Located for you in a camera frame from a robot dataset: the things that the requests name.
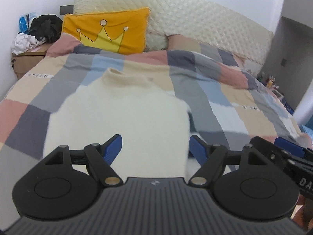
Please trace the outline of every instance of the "gray ribbed plate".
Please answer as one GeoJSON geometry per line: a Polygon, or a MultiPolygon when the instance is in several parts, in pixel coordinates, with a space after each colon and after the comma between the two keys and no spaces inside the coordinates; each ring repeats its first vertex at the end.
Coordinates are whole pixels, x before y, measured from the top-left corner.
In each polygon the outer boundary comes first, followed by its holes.
{"type": "Polygon", "coordinates": [[[204,189],[182,178],[129,178],[105,189],[84,213],[62,221],[26,217],[8,235],[303,235],[292,220],[260,223],[241,220],[220,209],[204,189]]]}

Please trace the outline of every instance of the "human hand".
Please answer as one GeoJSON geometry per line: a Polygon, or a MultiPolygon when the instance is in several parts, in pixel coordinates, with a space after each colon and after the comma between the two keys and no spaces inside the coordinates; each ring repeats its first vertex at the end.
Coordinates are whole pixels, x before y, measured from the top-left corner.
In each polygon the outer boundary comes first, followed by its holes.
{"type": "Polygon", "coordinates": [[[313,219],[311,219],[309,223],[307,223],[307,221],[304,219],[303,212],[304,212],[305,203],[306,203],[306,198],[303,195],[300,195],[297,205],[300,205],[302,207],[297,211],[297,213],[292,218],[292,220],[296,222],[298,225],[300,225],[302,228],[310,230],[313,228],[313,219]]]}

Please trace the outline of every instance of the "headboard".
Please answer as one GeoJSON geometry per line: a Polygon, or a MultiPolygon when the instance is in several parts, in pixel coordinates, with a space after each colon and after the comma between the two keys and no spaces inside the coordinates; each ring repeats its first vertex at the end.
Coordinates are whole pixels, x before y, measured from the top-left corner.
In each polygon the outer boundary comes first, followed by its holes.
{"type": "Polygon", "coordinates": [[[149,7],[146,50],[165,49],[182,34],[264,64],[273,33],[247,17],[206,0],[75,0],[74,14],[149,7]]]}

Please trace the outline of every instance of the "crown design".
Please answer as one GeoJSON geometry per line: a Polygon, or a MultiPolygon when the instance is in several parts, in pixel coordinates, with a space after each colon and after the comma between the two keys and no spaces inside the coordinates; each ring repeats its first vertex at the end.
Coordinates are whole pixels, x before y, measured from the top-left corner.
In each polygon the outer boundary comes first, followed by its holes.
{"type": "Polygon", "coordinates": [[[128,27],[123,28],[123,32],[115,39],[111,39],[106,30],[105,26],[107,25],[107,21],[105,19],[102,19],[100,21],[100,25],[102,25],[101,31],[98,33],[98,36],[95,41],[90,40],[88,37],[83,35],[80,32],[80,29],[77,28],[76,31],[79,32],[80,41],[85,45],[89,47],[94,48],[101,48],[107,51],[111,51],[114,53],[118,53],[121,43],[123,41],[124,33],[128,30],[128,27]]]}

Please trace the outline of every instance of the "gray wall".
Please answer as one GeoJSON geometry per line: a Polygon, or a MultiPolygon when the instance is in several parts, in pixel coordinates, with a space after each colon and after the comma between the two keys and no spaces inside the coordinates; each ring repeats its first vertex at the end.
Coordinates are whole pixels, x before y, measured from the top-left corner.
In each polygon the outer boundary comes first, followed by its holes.
{"type": "Polygon", "coordinates": [[[308,32],[282,17],[262,71],[276,78],[279,91],[296,109],[313,79],[313,39],[308,32]],[[283,58],[287,59],[285,67],[281,66],[283,58]]]}

